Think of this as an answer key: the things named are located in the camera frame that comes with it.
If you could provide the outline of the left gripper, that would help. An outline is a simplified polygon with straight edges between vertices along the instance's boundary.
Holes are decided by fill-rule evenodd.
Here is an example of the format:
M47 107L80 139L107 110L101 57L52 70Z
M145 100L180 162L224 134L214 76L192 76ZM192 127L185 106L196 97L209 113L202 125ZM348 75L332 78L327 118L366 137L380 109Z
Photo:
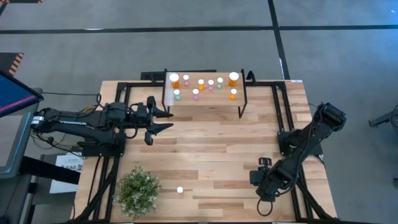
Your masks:
M147 145L153 145L153 134L158 134L163 130L172 127L173 123L162 123L157 124L153 122L153 110L154 116L156 118L170 118L174 115L169 113L168 111L162 111L156 107L155 98L153 96L149 96L147 98L147 104L138 103L137 111L134 115L135 128L142 129L145 128L145 136L144 141Z

